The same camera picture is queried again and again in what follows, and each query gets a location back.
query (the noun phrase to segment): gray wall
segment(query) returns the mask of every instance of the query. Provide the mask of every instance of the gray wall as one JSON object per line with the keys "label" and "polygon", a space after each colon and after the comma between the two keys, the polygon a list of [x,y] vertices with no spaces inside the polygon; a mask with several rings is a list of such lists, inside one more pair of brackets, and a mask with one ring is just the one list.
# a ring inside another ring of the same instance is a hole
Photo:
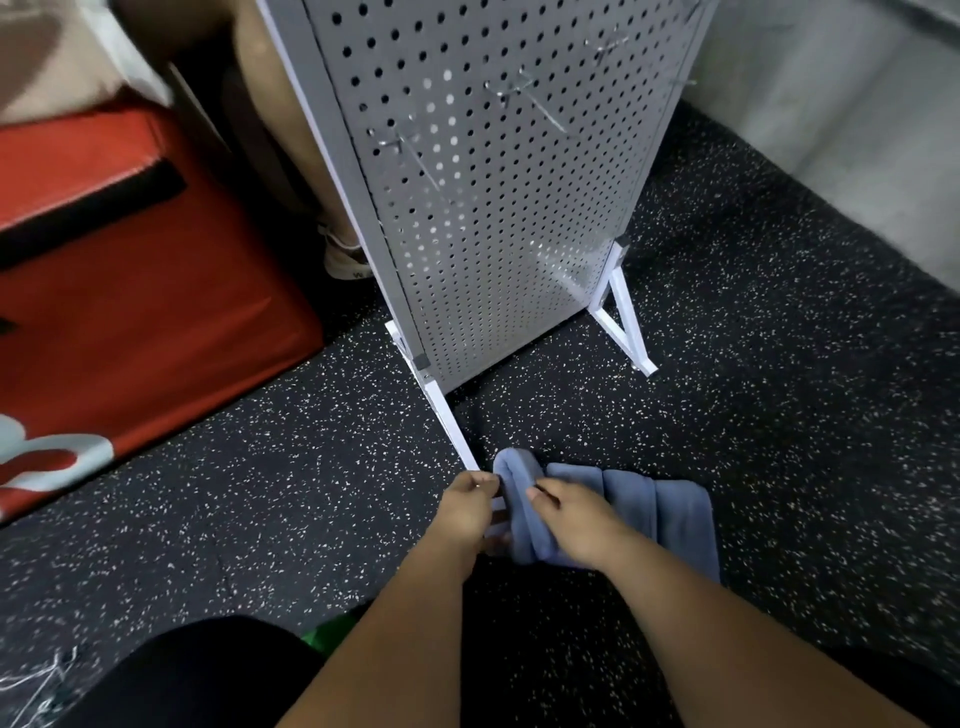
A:
{"label": "gray wall", "polygon": [[960,290],[960,31],[907,5],[721,0],[686,98]]}

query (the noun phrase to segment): white metal stand leg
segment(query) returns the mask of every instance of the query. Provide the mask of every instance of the white metal stand leg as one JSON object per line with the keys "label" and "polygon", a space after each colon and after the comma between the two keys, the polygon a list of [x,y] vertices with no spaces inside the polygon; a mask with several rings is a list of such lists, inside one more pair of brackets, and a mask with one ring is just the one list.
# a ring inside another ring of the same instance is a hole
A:
{"label": "white metal stand leg", "polygon": [[464,461],[464,468],[469,471],[480,470],[476,458],[474,458],[473,453],[470,452],[470,447],[467,444],[464,433],[460,431],[460,426],[457,425],[457,421],[453,417],[453,412],[450,411],[450,405],[446,403],[444,393],[440,391],[440,385],[432,376],[426,375],[414,366],[414,362],[410,358],[410,353],[403,343],[403,337],[400,335],[400,331],[393,321],[387,322],[387,330],[393,337],[396,347],[400,349],[400,353],[403,354],[403,359],[407,362],[407,366],[410,367],[410,371],[413,373],[414,379],[417,380],[417,384],[420,385],[420,389],[426,396],[426,400],[430,402],[430,406],[436,413],[437,419],[439,419],[440,424],[444,426],[446,436],[450,438],[450,442],[453,443],[453,447],[457,450],[457,454],[460,455],[460,459]]}
{"label": "white metal stand leg", "polygon": [[[620,264],[623,262],[623,256],[627,249],[619,243],[613,243],[610,251],[610,257],[607,258],[607,265],[604,267],[603,276],[600,279],[600,285],[597,286],[596,293],[587,310],[594,319],[604,328],[622,349],[630,360],[634,363],[634,368],[641,370],[647,376],[650,376],[657,370],[657,365],[650,361],[647,356],[647,348],[643,344],[643,334],[640,333],[640,324],[636,320],[634,312],[634,303],[630,300],[630,290],[627,288],[627,281],[623,278],[623,270]],[[613,292],[613,299],[616,301],[616,310],[620,314],[620,321],[623,322],[623,328],[617,325],[609,313],[603,309],[607,294]]]}

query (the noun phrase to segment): forearm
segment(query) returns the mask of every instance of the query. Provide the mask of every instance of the forearm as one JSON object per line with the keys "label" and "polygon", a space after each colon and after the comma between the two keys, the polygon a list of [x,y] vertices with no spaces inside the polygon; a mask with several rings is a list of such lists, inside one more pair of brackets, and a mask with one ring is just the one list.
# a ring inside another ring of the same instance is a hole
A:
{"label": "forearm", "polygon": [[625,537],[603,571],[651,645],[686,728],[921,725],[639,535]]}
{"label": "forearm", "polygon": [[424,537],[278,728],[458,725],[462,569]]}

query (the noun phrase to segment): white sneaker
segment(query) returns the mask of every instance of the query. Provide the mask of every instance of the white sneaker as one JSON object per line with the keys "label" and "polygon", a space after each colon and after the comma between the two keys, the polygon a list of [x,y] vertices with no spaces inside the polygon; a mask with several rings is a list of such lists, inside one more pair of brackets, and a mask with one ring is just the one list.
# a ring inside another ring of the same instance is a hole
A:
{"label": "white sneaker", "polygon": [[336,280],[361,280],[372,277],[373,270],[363,258],[363,248],[359,243],[348,245],[330,228],[318,225],[317,230],[326,237],[324,268],[331,278]]}

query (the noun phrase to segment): folded towel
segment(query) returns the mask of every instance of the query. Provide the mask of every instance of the folded towel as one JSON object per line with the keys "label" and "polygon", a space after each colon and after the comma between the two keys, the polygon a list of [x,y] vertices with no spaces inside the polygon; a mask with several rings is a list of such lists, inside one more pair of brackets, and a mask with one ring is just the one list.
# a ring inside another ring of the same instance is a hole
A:
{"label": "folded towel", "polygon": [[[582,568],[567,556],[537,515],[526,490],[543,477],[540,463],[524,449],[503,449],[493,460],[510,511],[511,556],[518,564],[543,561]],[[550,463],[549,477],[586,485],[604,497],[631,528],[676,554],[693,569],[720,581],[713,512],[706,490],[689,480],[653,480],[627,471]]]}

